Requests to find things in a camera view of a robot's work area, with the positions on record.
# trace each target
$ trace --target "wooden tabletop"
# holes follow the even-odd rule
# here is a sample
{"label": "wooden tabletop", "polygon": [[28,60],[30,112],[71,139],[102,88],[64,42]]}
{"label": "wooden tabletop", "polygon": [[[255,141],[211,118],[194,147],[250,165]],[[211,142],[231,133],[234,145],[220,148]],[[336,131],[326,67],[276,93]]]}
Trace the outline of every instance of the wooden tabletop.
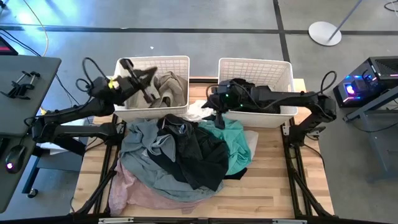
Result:
{"label": "wooden tabletop", "polygon": [[[295,79],[295,89],[305,91],[304,81]],[[191,84],[190,99],[205,99],[208,84]],[[306,108],[298,108],[296,123],[303,121],[310,114]],[[95,118],[94,123],[111,122],[112,116]],[[259,133],[256,153],[248,171],[241,180],[224,180],[224,188],[214,197],[200,203],[190,214],[183,214],[181,209],[153,210],[136,205],[128,205],[122,212],[124,217],[202,217],[202,218],[294,218],[289,179],[280,128],[247,128]],[[306,144],[319,151],[318,143],[308,138]],[[111,162],[116,147],[112,149]],[[323,205],[333,214],[328,184],[322,160],[306,147],[301,147],[302,160],[308,188]],[[88,151],[81,166],[72,206],[79,209],[91,196],[100,181],[105,146],[98,146]],[[101,211],[106,206],[109,186],[103,193]],[[303,197],[298,190],[300,208],[304,212]]]}

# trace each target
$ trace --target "blue led light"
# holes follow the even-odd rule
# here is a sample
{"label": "blue led light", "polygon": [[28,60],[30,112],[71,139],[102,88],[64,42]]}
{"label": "blue led light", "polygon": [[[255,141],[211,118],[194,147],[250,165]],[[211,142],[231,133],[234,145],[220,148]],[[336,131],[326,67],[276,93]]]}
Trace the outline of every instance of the blue led light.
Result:
{"label": "blue led light", "polygon": [[347,90],[348,94],[355,94],[353,86],[351,86],[351,85],[346,85],[346,90]]}

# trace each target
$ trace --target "computer tower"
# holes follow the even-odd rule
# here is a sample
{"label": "computer tower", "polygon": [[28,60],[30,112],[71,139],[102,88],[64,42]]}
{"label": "computer tower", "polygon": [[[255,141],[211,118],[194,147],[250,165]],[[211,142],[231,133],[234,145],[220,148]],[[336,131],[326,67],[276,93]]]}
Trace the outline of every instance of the computer tower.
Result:
{"label": "computer tower", "polygon": [[360,107],[398,85],[398,56],[369,57],[333,92],[340,108]]}

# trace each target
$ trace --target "desk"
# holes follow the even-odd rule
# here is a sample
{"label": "desk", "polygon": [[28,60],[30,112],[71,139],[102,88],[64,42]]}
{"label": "desk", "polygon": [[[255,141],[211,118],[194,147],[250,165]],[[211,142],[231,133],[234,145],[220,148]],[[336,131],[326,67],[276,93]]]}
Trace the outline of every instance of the desk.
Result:
{"label": "desk", "polygon": [[[58,67],[61,64],[59,58],[36,57],[36,56],[0,56],[0,91],[8,92],[12,89],[11,82],[17,81],[22,75],[22,71],[35,71],[40,74],[40,78],[35,79],[33,90],[28,90],[26,96],[30,100],[22,100],[18,98],[8,98],[0,96],[0,104],[2,109],[0,115],[2,118],[0,125],[0,138],[8,138],[10,142],[5,149],[0,151],[0,213],[4,212],[8,203],[17,187],[30,155],[33,153],[35,142],[31,136],[26,136],[22,144],[26,147],[25,158],[21,170],[16,174],[9,174],[6,170],[5,160],[12,147],[19,144],[21,137],[28,130],[28,126],[24,124],[25,118],[36,115],[44,96],[50,88]],[[24,77],[20,84],[29,83],[30,77]]]}
{"label": "desk", "polygon": [[[205,90],[208,85],[191,84],[189,102],[193,103],[195,100],[205,99]],[[295,89],[297,91],[305,90],[302,79],[295,79]],[[295,117],[296,123],[303,121],[309,114],[310,111],[308,109],[299,108],[298,115]],[[111,118],[111,116],[95,118],[94,123],[111,122]],[[136,205],[128,205],[123,210],[121,216],[294,218],[280,128],[245,129],[257,131],[259,133],[259,140],[253,162],[249,165],[248,171],[241,180],[224,180],[224,189],[214,197],[200,203],[190,214],[183,214],[181,209],[153,210]],[[319,150],[316,141],[306,139],[306,143]],[[116,147],[113,147],[111,161],[113,161],[115,152]],[[104,154],[105,146],[99,146],[85,154],[72,202],[75,210],[83,206],[97,187],[100,180]],[[333,213],[322,160],[318,155],[309,149],[307,150],[305,147],[302,147],[302,160],[308,188],[323,205],[324,209]],[[108,183],[103,192],[101,211],[106,207],[109,186],[110,183]],[[299,190],[298,196],[300,208],[304,211],[303,197]]]}

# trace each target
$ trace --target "concrete floor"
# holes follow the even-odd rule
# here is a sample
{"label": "concrete floor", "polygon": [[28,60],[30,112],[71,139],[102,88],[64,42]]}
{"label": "concrete floor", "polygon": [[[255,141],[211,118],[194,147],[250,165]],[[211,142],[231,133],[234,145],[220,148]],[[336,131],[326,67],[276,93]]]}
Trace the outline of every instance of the concrete floor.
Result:
{"label": "concrete floor", "polygon": [[[356,1],[279,0],[284,29],[307,30],[316,21],[338,24]],[[342,30],[398,30],[398,17],[383,8],[386,2],[363,1]],[[42,22],[51,26],[277,29],[272,0],[36,0],[29,3]],[[0,15],[0,26],[37,24],[22,0],[10,0],[8,7]],[[30,27],[25,29],[11,33],[42,53],[44,33]],[[396,35],[344,35],[337,46],[322,47],[308,35],[286,35],[294,77],[304,78],[308,90],[319,90],[320,81],[329,70],[335,70],[341,80],[369,56],[398,55],[397,38]],[[49,32],[49,39],[47,56],[62,59],[58,75],[81,103],[87,96],[76,90],[75,80],[83,76],[80,65],[83,57],[93,57],[105,74],[112,75],[115,61],[121,57],[188,55],[191,76],[209,77],[217,76],[221,57],[284,59],[278,34],[126,33],[98,29],[97,32]],[[21,54],[30,54],[11,44]],[[93,68],[89,73],[93,77],[99,75]],[[47,109],[69,107],[69,100],[57,82],[52,84],[43,106]],[[366,182],[366,177],[376,172],[378,166],[368,147],[366,133],[342,122],[343,114],[339,110],[338,119],[328,125],[320,140],[335,213],[342,218],[397,223],[398,182]],[[24,174],[7,211],[0,214],[0,220],[69,212],[76,173],[41,170],[34,185],[40,194],[35,199],[20,194],[26,176]],[[17,213],[21,207],[26,208],[25,211],[34,208],[34,211]]]}

